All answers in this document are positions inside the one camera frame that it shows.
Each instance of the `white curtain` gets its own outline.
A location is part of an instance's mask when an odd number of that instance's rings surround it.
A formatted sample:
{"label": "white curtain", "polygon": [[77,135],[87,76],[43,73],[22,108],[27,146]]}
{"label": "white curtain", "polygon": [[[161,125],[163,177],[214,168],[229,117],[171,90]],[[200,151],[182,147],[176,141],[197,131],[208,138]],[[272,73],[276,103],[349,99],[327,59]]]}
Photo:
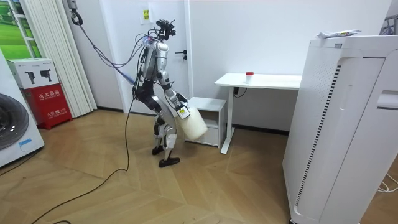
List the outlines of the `white curtain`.
{"label": "white curtain", "polygon": [[62,0],[20,0],[42,57],[54,61],[74,118],[97,109]]}

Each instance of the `wooden floor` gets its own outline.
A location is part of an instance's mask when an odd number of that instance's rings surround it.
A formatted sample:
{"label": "wooden floor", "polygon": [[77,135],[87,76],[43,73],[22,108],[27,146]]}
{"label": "wooden floor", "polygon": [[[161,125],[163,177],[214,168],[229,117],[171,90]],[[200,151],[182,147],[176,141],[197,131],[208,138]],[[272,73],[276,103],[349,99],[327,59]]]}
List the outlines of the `wooden floor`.
{"label": "wooden floor", "polygon": [[[118,172],[97,191],[37,223],[288,222],[282,175],[286,136],[237,129],[228,154],[222,155],[215,147],[184,143],[180,135],[173,156],[181,157],[181,163],[160,169],[157,164],[163,155],[150,153],[153,119],[130,117],[128,173]],[[125,120],[122,113],[98,110],[51,131],[40,130],[45,147],[0,177],[0,223],[30,224],[126,167]],[[0,169],[0,174],[18,163]],[[377,195],[362,224],[396,223],[397,202],[397,194]]]}

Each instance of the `white cabinet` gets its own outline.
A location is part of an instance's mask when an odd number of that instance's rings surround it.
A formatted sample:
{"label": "white cabinet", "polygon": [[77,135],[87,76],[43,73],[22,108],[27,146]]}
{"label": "white cabinet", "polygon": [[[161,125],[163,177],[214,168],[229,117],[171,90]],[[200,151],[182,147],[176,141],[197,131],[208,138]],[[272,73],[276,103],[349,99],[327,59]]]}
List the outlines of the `white cabinet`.
{"label": "white cabinet", "polygon": [[188,100],[189,106],[199,110],[208,127],[207,132],[199,139],[186,142],[195,142],[210,146],[221,147],[226,137],[226,100],[193,97]]}

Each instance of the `red fire extinguisher box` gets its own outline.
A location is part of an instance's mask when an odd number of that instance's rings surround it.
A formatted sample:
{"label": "red fire extinguisher box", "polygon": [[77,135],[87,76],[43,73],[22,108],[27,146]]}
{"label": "red fire extinguisher box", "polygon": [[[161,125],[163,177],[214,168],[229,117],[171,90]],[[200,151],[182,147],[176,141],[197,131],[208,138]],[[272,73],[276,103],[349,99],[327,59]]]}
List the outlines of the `red fire extinguisher box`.
{"label": "red fire extinguisher box", "polygon": [[72,120],[60,83],[22,91],[25,93],[38,128],[49,130],[57,124]]}

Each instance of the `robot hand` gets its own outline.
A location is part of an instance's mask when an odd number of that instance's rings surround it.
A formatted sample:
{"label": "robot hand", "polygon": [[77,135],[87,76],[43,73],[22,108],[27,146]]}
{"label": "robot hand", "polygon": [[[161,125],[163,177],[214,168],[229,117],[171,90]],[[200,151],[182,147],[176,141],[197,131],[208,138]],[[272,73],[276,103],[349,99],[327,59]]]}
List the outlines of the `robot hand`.
{"label": "robot hand", "polygon": [[175,107],[175,110],[178,114],[178,116],[181,119],[185,119],[187,117],[189,117],[191,115],[191,113],[189,112],[189,107],[188,107],[188,100],[186,99],[185,96],[177,93],[175,94],[175,96],[178,98],[180,105]]}

